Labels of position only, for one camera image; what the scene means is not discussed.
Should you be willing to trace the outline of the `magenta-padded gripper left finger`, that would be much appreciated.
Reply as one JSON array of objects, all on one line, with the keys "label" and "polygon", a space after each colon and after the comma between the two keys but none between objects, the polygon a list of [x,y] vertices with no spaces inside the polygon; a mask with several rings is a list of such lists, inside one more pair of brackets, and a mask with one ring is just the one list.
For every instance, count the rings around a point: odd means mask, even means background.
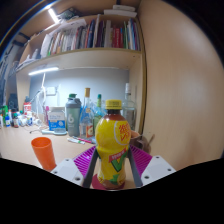
[{"label": "magenta-padded gripper left finger", "polygon": [[96,147],[93,146],[73,159],[65,158],[51,173],[78,186],[89,188],[97,158]]}]

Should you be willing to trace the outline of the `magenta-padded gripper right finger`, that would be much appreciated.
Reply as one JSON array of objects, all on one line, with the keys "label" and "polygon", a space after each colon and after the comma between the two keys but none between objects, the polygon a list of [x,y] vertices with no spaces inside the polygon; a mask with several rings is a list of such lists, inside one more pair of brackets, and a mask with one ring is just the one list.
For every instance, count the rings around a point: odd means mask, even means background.
[{"label": "magenta-padded gripper right finger", "polygon": [[151,156],[133,145],[129,146],[128,159],[137,188],[175,172],[175,169],[161,156]]}]

